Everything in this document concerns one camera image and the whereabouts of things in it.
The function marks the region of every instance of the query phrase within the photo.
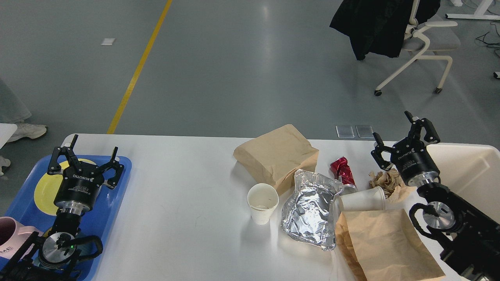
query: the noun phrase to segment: gray floor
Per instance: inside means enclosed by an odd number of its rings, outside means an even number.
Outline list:
[[[0,214],[35,163],[71,133],[104,134],[167,0],[4,0],[0,76],[49,127],[8,143]],[[372,125],[385,140],[408,132],[403,111],[433,121],[443,142],[500,148],[499,58],[474,38],[490,21],[457,20],[460,49],[439,95],[444,63],[369,54],[329,28],[341,0],[173,0],[117,134],[257,137],[293,124],[309,139],[338,139],[336,125]],[[490,8],[500,14],[500,2]],[[438,14],[473,13],[443,0]],[[103,38],[117,38],[100,46]],[[498,42],[490,34],[487,39]]]

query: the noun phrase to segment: pants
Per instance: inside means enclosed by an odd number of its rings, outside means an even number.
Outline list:
[[[31,117],[26,105],[0,78],[0,123],[17,123]]]

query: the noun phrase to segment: person's leg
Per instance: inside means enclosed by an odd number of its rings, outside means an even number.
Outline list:
[[[24,123],[31,117],[31,112],[18,96],[0,78],[0,123],[17,125],[17,130],[8,139],[8,143],[22,138],[36,139],[47,132],[45,125]]]
[[[18,123],[31,117],[26,105],[0,78],[0,123]]]
[[[3,176],[2,167],[9,167],[11,165],[11,161],[9,159],[3,158],[0,156],[0,176]]]

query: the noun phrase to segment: office chair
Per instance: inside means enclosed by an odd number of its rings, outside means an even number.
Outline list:
[[[441,81],[434,93],[439,94],[443,90],[443,84],[450,72],[453,59],[449,55],[437,55],[437,52],[455,50],[460,46],[460,40],[450,28],[456,27],[458,24],[455,21],[443,21],[439,16],[434,15],[429,21],[419,25],[415,18],[419,2],[420,0],[413,0],[402,46],[402,50],[408,51],[410,54],[417,53],[375,88],[375,96],[382,95],[382,88],[416,60],[447,61]],[[434,52],[435,55],[425,55],[424,53],[428,51]]]

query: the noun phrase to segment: crushed soda can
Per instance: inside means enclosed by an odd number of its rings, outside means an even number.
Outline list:
[[[341,181],[344,185],[353,185],[354,177],[351,167],[347,164],[347,158],[341,157],[330,164],[330,170],[335,175],[335,178]]]
[[[317,172],[298,169],[295,190],[281,211],[281,229],[292,239],[335,249],[335,217],[332,202],[344,190],[342,182]]]

